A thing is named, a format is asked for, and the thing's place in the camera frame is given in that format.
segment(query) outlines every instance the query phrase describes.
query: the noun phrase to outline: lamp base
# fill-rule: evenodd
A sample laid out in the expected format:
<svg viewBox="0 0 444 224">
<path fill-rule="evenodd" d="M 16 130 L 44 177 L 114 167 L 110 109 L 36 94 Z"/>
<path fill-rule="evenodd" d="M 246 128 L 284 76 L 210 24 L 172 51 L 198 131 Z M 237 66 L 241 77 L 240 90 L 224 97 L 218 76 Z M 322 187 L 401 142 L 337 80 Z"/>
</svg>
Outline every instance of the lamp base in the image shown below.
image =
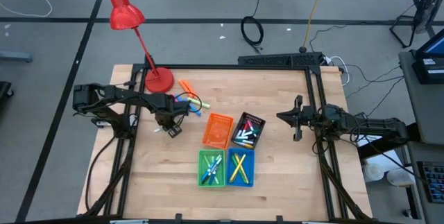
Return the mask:
<svg viewBox="0 0 444 224">
<path fill-rule="evenodd" d="M 153 93 L 165 93 L 173 87 L 173 73 L 167 68 L 157 68 L 156 70 L 159 77 L 156 78 L 153 70 L 150 70 L 145 77 L 145 88 Z"/>
</svg>

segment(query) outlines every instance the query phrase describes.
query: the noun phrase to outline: white cable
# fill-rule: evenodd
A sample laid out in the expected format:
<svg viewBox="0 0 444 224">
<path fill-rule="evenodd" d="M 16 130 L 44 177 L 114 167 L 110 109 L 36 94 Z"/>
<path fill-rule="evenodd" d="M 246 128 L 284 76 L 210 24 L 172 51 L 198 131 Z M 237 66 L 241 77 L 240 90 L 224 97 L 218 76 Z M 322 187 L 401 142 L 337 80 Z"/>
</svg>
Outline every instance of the white cable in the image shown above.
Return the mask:
<svg viewBox="0 0 444 224">
<path fill-rule="evenodd" d="M 15 12 L 14 10 L 11 10 L 11 9 L 5 7 L 2 3 L 0 3 L 0 6 L 2 8 L 4 8 L 5 10 L 7 10 L 8 12 L 15 13 L 16 15 L 29 16 L 29 17 L 48 17 L 51 14 L 51 12 L 53 12 L 53 6 L 49 2 L 49 0 L 45 0 L 45 1 L 48 3 L 49 8 L 50 8 L 49 12 L 47 14 L 45 14 L 45 15 L 33 15 L 33 14 L 26 14 L 26 13 L 21 13 L 21 12 Z"/>
<path fill-rule="evenodd" d="M 339 57 L 339 56 L 334 56 L 334 57 L 331 57 L 331 58 L 325 56 L 325 60 L 327 60 L 327 63 L 328 63 L 328 64 L 329 64 L 330 62 L 332 62 L 332 59 L 334 59 L 334 58 L 337 58 L 337 59 L 339 59 L 339 60 L 342 62 L 343 66 L 344 66 L 344 68 L 345 68 L 345 72 L 347 73 L 347 82 L 345 82 L 345 84 L 342 84 L 342 86 L 345 86 L 345 85 L 347 85 L 347 84 L 350 82 L 350 74 L 348 73 L 347 65 L 345 65 L 344 60 L 342 60 L 342 58 Z"/>
</svg>

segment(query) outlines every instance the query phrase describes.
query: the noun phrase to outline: coiled black cable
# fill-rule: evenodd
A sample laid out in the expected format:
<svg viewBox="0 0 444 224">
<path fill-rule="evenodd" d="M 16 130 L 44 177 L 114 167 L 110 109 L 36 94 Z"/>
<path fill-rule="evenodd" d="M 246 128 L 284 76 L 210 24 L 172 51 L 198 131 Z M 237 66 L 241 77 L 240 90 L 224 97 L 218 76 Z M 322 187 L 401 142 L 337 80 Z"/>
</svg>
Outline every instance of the coiled black cable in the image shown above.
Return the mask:
<svg viewBox="0 0 444 224">
<path fill-rule="evenodd" d="M 262 25 L 259 23 L 259 21 L 258 21 L 257 19 L 254 18 L 254 16 L 256 15 L 256 12 L 257 12 L 257 7 L 259 6 L 259 1 L 260 1 L 260 0 L 257 0 L 257 3 L 256 3 L 256 9 L 255 9 L 255 12 L 253 13 L 253 15 L 251 15 L 251 16 L 247 16 L 247 17 L 244 17 L 244 18 L 242 19 L 242 21 L 241 21 L 241 32 L 242 32 L 242 37 L 244 37 L 245 41 L 246 41 L 249 45 L 251 45 L 251 46 L 255 49 L 255 51 L 258 52 L 258 53 L 259 53 L 259 50 L 258 50 L 258 49 L 262 50 L 262 48 L 260 48 L 260 47 L 257 48 L 257 46 L 259 46 L 259 45 L 262 43 L 262 40 L 264 39 L 264 28 L 263 28 Z M 252 21 L 252 22 L 256 25 L 257 29 L 259 30 L 259 34 L 260 34 L 259 40 L 257 40 L 257 41 L 253 41 L 253 40 L 251 40 L 250 38 L 247 37 L 247 34 L 245 34 L 244 24 L 245 24 L 247 21 Z"/>
</svg>

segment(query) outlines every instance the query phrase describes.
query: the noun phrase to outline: orange plastic bin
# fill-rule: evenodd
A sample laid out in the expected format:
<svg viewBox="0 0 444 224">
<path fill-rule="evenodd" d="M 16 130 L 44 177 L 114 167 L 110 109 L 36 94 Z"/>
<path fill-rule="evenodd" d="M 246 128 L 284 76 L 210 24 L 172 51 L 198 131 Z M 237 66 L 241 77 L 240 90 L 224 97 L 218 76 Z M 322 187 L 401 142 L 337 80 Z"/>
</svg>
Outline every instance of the orange plastic bin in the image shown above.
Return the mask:
<svg viewBox="0 0 444 224">
<path fill-rule="evenodd" d="M 233 118 L 211 113 L 202 143 L 214 148 L 226 149 L 231 134 Z"/>
</svg>

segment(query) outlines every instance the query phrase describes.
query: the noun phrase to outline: floor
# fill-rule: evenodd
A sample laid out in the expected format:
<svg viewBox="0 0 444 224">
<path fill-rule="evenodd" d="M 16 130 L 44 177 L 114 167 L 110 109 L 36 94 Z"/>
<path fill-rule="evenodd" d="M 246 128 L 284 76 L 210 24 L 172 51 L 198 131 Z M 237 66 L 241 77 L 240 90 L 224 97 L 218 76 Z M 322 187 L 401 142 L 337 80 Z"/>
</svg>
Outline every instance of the floor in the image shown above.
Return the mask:
<svg viewBox="0 0 444 224">
<path fill-rule="evenodd" d="M 96 0 L 49 0 L 51 17 L 58 22 L 19 22 L 13 14 L 0 8 L 0 49 L 33 54 L 34 62 L 0 62 L 0 80 L 13 83 L 14 98 L 3 109 L 0 118 L 0 223 L 13 222 L 26 193 L 40 151 L 45 143 L 65 83 L 72 67 L 80 65 L 74 84 L 109 82 L 115 64 L 142 62 L 143 54 L 131 31 L 112 31 L 107 23 L 95 23 L 83 58 L 79 43 Z M 308 19 L 314 0 L 261 0 L 256 18 Z M 239 24 L 209 23 L 206 19 L 240 19 L 250 15 L 256 0 L 131 0 L 147 19 L 170 19 L 175 24 L 144 24 L 140 31 L 157 63 L 170 64 L 236 64 L 240 55 L 254 55 L 242 39 Z M 25 13 L 45 14 L 44 0 L 0 0 L 5 6 Z M 314 24 L 317 30 L 329 28 L 335 20 L 394 20 L 413 4 L 412 0 L 320 0 L 314 19 L 328 19 Z M 108 18 L 109 0 L 103 0 L 98 18 Z M 78 19 L 67 23 L 67 19 Z M 174 19 L 202 19 L 206 24 L 192 24 Z M 436 20 L 444 20 L 441 10 Z M 303 42 L 306 25 L 264 24 L 263 54 L 294 53 Z M 256 30 L 246 27 L 249 35 Z M 408 38 L 410 28 L 397 29 Z M 413 48 L 429 39 L 417 35 Z M 388 26 L 363 25 L 334 28 L 320 33 L 313 41 L 314 49 L 327 56 L 339 55 L 345 63 L 362 67 L 369 78 L 375 78 L 398 65 L 403 51 Z M 345 94 L 365 85 L 358 70 L 349 70 L 351 81 Z M 391 76 L 400 75 L 398 69 Z M 393 82 L 371 85 L 348 98 L 353 114 L 369 113 L 390 89 Z M 44 168 L 27 221 L 64 218 L 75 215 L 83 188 L 96 128 L 89 120 L 72 117 L 71 97 Z M 375 118 L 397 117 L 406 123 L 414 121 L 404 83 L 399 83 L 390 96 L 372 114 Z M 401 215 L 408 208 L 404 189 L 390 186 L 385 180 L 368 184 L 373 214 L 381 221 L 421 223 Z"/>
</svg>

